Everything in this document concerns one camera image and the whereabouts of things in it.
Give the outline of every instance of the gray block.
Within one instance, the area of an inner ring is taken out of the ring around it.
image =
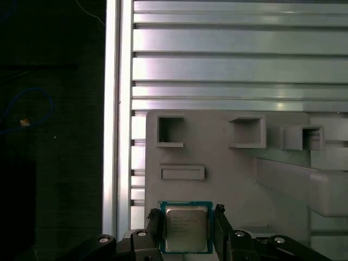
[[[281,149],[323,151],[324,128],[319,125],[285,126],[281,128]]]
[[[325,217],[348,217],[348,178],[344,172],[325,172],[272,160],[255,159],[256,181],[303,201]]]

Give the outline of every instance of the metal channel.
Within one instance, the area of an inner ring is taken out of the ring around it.
[[[348,54],[347,33],[329,30],[138,29],[133,34],[136,52]]]
[[[133,1],[121,0],[121,63],[119,98],[119,186],[117,237],[119,240],[131,227],[131,86]]]
[[[342,58],[134,58],[133,80],[348,83]]]
[[[120,2],[107,1],[103,144],[103,226],[104,234],[117,235],[117,104]]]
[[[135,13],[146,14],[347,14],[346,4],[301,4],[301,3],[227,3],[227,2],[175,2],[136,1]]]

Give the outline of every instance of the gray plastic panel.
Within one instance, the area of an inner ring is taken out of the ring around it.
[[[146,119],[145,213],[159,207],[159,201],[213,201],[225,205],[226,215],[235,228],[269,225],[278,233],[309,244],[310,212],[307,205],[256,184],[253,157],[248,156],[244,149],[229,148],[230,120],[240,113],[180,111],[185,122],[185,132],[181,137],[185,146],[160,148],[156,146],[153,127],[158,115],[163,113],[151,111]],[[247,113],[249,116],[260,114],[265,115],[269,130],[287,124],[309,123],[309,116],[305,113]],[[277,156],[276,151],[270,153],[272,157]],[[297,160],[293,152],[283,153],[284,160],[290,163]],[[163,180],[158,175],[161,165],[204,165],[206,178],[203,181]]]

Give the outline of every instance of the bolt head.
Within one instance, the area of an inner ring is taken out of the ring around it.
[[[108,238],[101,238],[101,239],[99,240],[100,243],[106,243],[107,241],[109,241]]]
[[[283,239],[283,238],[275,238],[274,240],[275,240],[275,242],[277,242],[278,244],[284,244],[284,243],[285,243],[285,239]]]
[[[242,232],[242,231],[237,231],[237,232],[235,233],[235,235],[238,236],[238,237],[244,237],[244,236],[245,236],[245,233]]]

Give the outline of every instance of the black surface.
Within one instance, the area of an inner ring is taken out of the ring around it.
[[[10,3],[0,1],[0,17]],[[105,20],[105,1],[80,3]],[[23,237],[23,248],[33,245],[35,235],[39,261],[54,260],[101,233],[104,31],[74,0],[18,1],[14,13],[0,19],[0,79],[35,70],[0,86],[0,111],[26,88],[45,90],[55,105],[44,124],[0,136],[5,231],[10,231],[4,235]],[[40,120],[48,111],[42,94],[25,94],[0,128]],[[27,249],[30,259],[22,260],[35,260],[33,249]]]

